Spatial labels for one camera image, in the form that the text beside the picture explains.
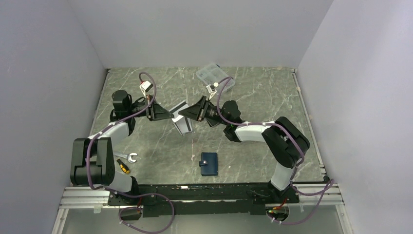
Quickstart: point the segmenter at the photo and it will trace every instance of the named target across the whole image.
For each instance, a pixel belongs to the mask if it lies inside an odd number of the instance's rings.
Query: plastic container lid
[[[225,73],[217,64],[211,63],[199,71],[197,71],[196,76],[200,79],[205,85],[213,84],[215,82],[219,82],[220,80],[228,77],[227,73]],[[224,86],[226,81],[222,82],[217,88],[217,93],[219,93]],[[223,93],[225,93],[228,89],[235,85],[235,80],[231,79],[229,83],[225,86]]]

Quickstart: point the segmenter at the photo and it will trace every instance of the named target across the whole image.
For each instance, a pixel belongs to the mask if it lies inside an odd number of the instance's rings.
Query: gray marble surface
[[[111,95],[126,90],[133,100],[142,96],[138,74],[146,71],[158,87],[156,100],[169,110],[182,100],[193,105],[207,95],[204,84],[196,77],[199,67],[116,68],[108,73],[93,132],[109,123],[113,109]],[[235,86],[222,95],[221,103],[236,100],[241,118],[246,121],[272,121],[285,116],[310,140],[305,162],[296,175],[297,181],[322,181],[319,161],[311,140],[302,104],[289,68],[223,67],[235,78]],[[114,146],[124,153],[138,153],[129,166],[130,175],[140,184],[268,182],[274,173],[275,159],[265,143],[230,142],[223,125],[210,128],[206,121],[192,122],[194,133],[181,136],[172,121],[150,122],[136,119],[131,136]],[[217,152],[218,176],[201,176],[198,161],[201,152]]]

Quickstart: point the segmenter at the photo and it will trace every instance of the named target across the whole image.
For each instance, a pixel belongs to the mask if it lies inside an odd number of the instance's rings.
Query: yellow screwdriver handle
[[[120,169],[122,169],[122,171],[126,174],[129,174],[131,171],[129,170],[129,167],[126,166],[121,160],[120,158],[118,158],[116,160],[117,163],[119,163]]]

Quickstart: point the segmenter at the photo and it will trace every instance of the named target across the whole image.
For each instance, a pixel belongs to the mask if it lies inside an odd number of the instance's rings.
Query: purple cable
[[[107,132],[109,129],[111,129],[113,126],[115,126],[115,125],[117,125],[117,124],[119,124],[119,123],[122,123],[122,122],[124,122],[124,121],[126,121],[126,120],[128,120],[128,119],[130,119],[130,118],[133,118],[133,117],[141,114],[142,112],[144,112],[146,109],[148,109],[148,108],[152,105],[153,101],[155,100],[155,96],[156,96],[156,84],[155,84],[155,81],[153,80],[152,76],[149,75],[149,74],[146,73],[146,72],[141,72],[141,73],[139,73],[139,79],[140,79],[141,81],[142,81],[142,78],[141,78],[142,74],[144,74],[144,75],[146,75],[147,77],[149,77],[149,79],[151,80],[151,82],[152,82],[152,84],[153,84],[153,96],[152,96],[152,99],[150,100],[149,104],[148,104],[147,106],[145,106],[141,111],[139,111],[139,112],[137,112],[137,113],[135,113],[135,114],[133,114],[133,115],[127,116],[127,117],[125,117],[125,118],[123,118],[123,119],[121,119],[121,120],[118,120],[117,122],[115,122],[114,125],[108,125],[108,126],[105,127],[102,131],[100,131],[99,133],[97,133],[97,134],[91,139],[91,141],[89,142],[88,149],[87,149],[87,152],[86,152],[86,174],[87,174],[87,178],[88,178],[89,187],[90,187],[91,189],[93,189],[93,190],[98,190],[98,189],[104,188],[103,186],[95,187],[95,186],[93,186],[93,183],[92,183],[92,175],[91,175],[91,171],[90,171],[90,156],[91,156],[90,154],[91,154],[91,149],[92,149],[93,142],[94,142],[97,138],[99,138],[102,134],[104,134],[104,133]],[[126,226],[128,226],[128,227],[130,227],[130,228],[132,228],[132,229],[135,229],[135,230],[137,230],[137,231],[139,231],[139,232],[147,233],[147,234],[158,234],[158,233],[161,233],[161,232],[165,231],[166,229],[168,229],[168,228],[171,226],[173,220],[175,219],[175,209],[174,209],[174,207],[173,207],[173,203],[171,202],[171,200],[169,200],[169,198],[167,198],[166,196],[164,196],[164,195],[162,195],[162,194],[150,193],[150,194],[142,194],[142,195],[129,195],[129,194],[121,193],[121,192],[118,192],[118,191],[115,191],[115,190],[109,189],[109,188],[104,188],[104,189],[107,190],[107,191],[111,191],[111,192],[117,193],[117,194],[121,194],[121,195],[123,195],[123,196],[131,197],[131,198],[139,198],[139,197],[144,197],[144,196],[149,196],[149,195],[155,195],[155,196],[163,197],[166,201],[169,202],[170,206],[172,207],[172,217],[171,217],[171,219],[170,219],[170,221],[169,221],[169,223],[168,223],[167,226],[165,226],[163,229],[161,229],[161,230],[159,230],[159,231],[156,231],[156,232],[148,232],[148,231],[141,230],[141,229],[139,229],[139,228],[137,228],[137,227],[134,227],[133,225],[130,225],[130,224],[126,223],[125,221],[123,221],[123,220],[121,219],[120,214],[122,213],[122,211],[124,211],[124,210],[130,210],[130,209],[139,209],[139,208],[137,208],[137,207],[127,207],[127,208],[124,208],[124,209],[120,210],[120,212],[119,212],[119,220],[121,220],[121,223],[123,223],[123,224],[125,224]]]
[[[152,84],[153,84],[153,97],[152,97],[152,99],[150,100],[149,104],[148,104],[147,106],[145,106],[141,111],[139,111],[139,112],[137,112],[137,113],[135,113],[135,114],[133,114],[133,115],[127,116],[127,117],[125,117],[125,118],[123,118],[123,119],[121,119],[121,120],[116,121],[114,125],[108,125],[108,126],[107,126],[106,128],[104,128],[102,131],[100,131],[99,133],[97,133],[97,134],[91,139],[91,141],[89,142],[88,149],[87,149],[87,152],[86,152],[86,174],[87,174],[87,177],[88,177],[89,187],[90,187],[91,189],[93,189],[93,190],[97,190],[97,189],[103,188],[103,186],[95,187],[95,186],[93,186],[93,183],[92,183],[92,176],[91,176],[91,172],[90,172],[90,156],[91,156],[91,155],[90,155],[90,151],[91,151],[91,149],[92,149],[93,142],[94,142],[98,137],[100,137],[102,134],[104,134],[106,131],[108,131],[109,129],[111,129],[113,126],[115,126],[115,125],[117,125],[117,124],[119,124],[119,123],[122,123],[122,122],[124,122],[125,120],[128,120],[128,119],[130,119],[130,118],[133,118],[133,117],[141,114],[142,112],[146,111],[146,109],[148,109],[148,108],[152,105],[153,101],[155,100],[155,96],[156,96],[156,84],[155,84],[155,81],[153,80],[152,76],[149,75],[149,74],[146,73],[146,72],[141,72],[141,73],[139,73],[139,79],[140,79],[140,80],[142,80],[142,78],[141,78],[141,75],[142,75],[142,74],[148,76],[149,79],[151,80]]]
[[[305,217],[304,219],[302,219],[300,221],[297,221],[297,222],[288,222],[288,223],[286,223],[286,222],[281,222],[280,223],[279,222],[279,224],[282,224],[282,225],[298,225],[298,224],[302,224],[302,223],[306,222],[307,220],[309,220],[313,216],[313,214],[316,212],[317,208],[319,207],[320,202],[321,202],[321,200],[322,200],[322,198],[325,194],[325,191],[328,190],[329,188],[331,188],[331,186],[333,186],[333,184],[334,184],[333,179],[331,179],[330,181],[327,182],[324,189],[321,191],[320,199],[318,200],[316,206],[312,209],[312,211],[307,215],[307,217]]]
[[[221,119],[222,119],[223,121],[225,121],[225,122],[227,122],[227,123],[229,123],[229,124],[236,125],[236,126],[263,125],[264,123],[262,123],[262,122],[252,122],[252,123],[248,123],[248,124],[246,124],[246,123],[234,123],[234,122],[231,122],[231,121],[229,121],[228,119],[226,119],[224,116],[222,116],[221,111],[220,111],[219,101],[220,101],[220,99],[221,99],[222,91],[224,90],[225,86],[229,83],[230,79],[232,79],[232,77],[226,77],[226,78],[224,78],[224,79],[222,79],[222,80],[220,80],[220,81],[218,82],[218,84],[220,84],[220,83],[224,82],[225,80],[227,80],[227,81],[225,82],[224,86],[222,87],[222,89],[220,90],[219,94],[218,94],[218,98],[217,98],[217,99],[218,99],[218,100],[217,100],[217,112],[218,112],[218,115],[221,117]],[[304,223],[305,221],[307,221],[309,218],[311,218],[311,216],[313,216],[314,212],[316,211],[316,209],[317,209],[317,208],[319,207],[319,205],[320,205],[320,202],[321,202],[322,197],[324,196],[324,193],[333,186],[333,184],[334,184],[335,181],[334,181],[334,179],[329,180],[329,181],[327,182],[327,184],[325,185],[325,187],[324,187],[323,190],[321,190],[321,191],[319,191],[319,192],[316,192],[316,193],[311,193],[311,194],[307,194],[307,193],[300,192],[296,187],[294,187],[294,185],[293,185],[293,179],[294,179],[294,176],[295,176],[296,173],[297,173],[297,168],[298,168],[298,166],[300,166],[300,165],[304,162],[304,153],[302,152],[301,148],[298,146],[298,144],[296,143],[296,141],[292,138],[292,136],[290,135],[290,133],[289,133],[284,127],[282,127],[281,125],[276,124],[276,123],[265,123],[265,126],[268,126],[268,125],[276,126],[276,127],[278,127],[279,129],[281,129],[281,131],[283,131],[283,132],[287,135],[287,137],[290,139],[290,141],[293,143],[293,145],[296,147],[297,151],[298,151],[299,154],[300,154],[300,161],[295,165],[294,170],[293,170],[293,173],[292,173],[292,175],[291,175],[291,177],[290,177],[290,186],[291,186],[291,188],[292,188],[294,191],[296,191],[297,193],[299,193],[299,194],[301,194],[301,195],[304,195],[304,196],[314,196],[314,195],[321,194],[320,199],[318,200],[316,206],[314,207],[314,209],[311,211],[311,213],[310,213],[306,218],[304,218],[304,219],[301,220],[301,221],[294,222],[294,223],[281,223],[281,224],[285,224],[285,225],[302,224],[302,223]]]
[[[169,223],[168,223],[164,228],[162,228],[161,230],[155,231],[155,232],[149,232],[149,231],[145,231],[145,230],[139,229],[139,228],[137,228],[137,227],[135,227],[135,226],[133,226],[133,225],[130,225],[129,223],[127,223],[127,222],[125,222],[125,221],[122,220],[122,218],[121,218],[120,215],[122,214],[123,211],[125,211],[125,210],[141,210],[140,208],[138,208],[138,207],[132,207],[132,206],[131,206],[131,207],[126,207],[126,208],[121,209],[121,210],[119,211],[119,220],[120,220],[120,222],[123,223],[123,224],[125,224],[126,226],[132,228],[132,229],[137,230],[138,232],[142,232],[142,233],[146,233],[146,234],[158,234],[158,233],[161,233],[161,232],[165,231],[166,229],[168,229],[168,228],[171,226],[173,220],[175,219],[175,208],[173,207],[173,203],[171,202],[171,200],[169,200],[169,198],[167,198],[166,196],[164,196],[164,195],[162,195],[162,194],[150,193],[150,194],[142,194],[142,195],[128,195],[128,194],[120,193],[120,192],[117,192],[117,193],[118,193],[118,194],[121,194],[121,195],[124,195],[124,196],[127,196],[127,197],[131,197],[131,198],[140,198],[140,197],[143,197],[143,196],[150,196],[150,195],[160,196],[160,197],[163,197],[166,201],[168,201],[169,204],[170,204],[170,206],[172,207],[172,217],[170,218]]]

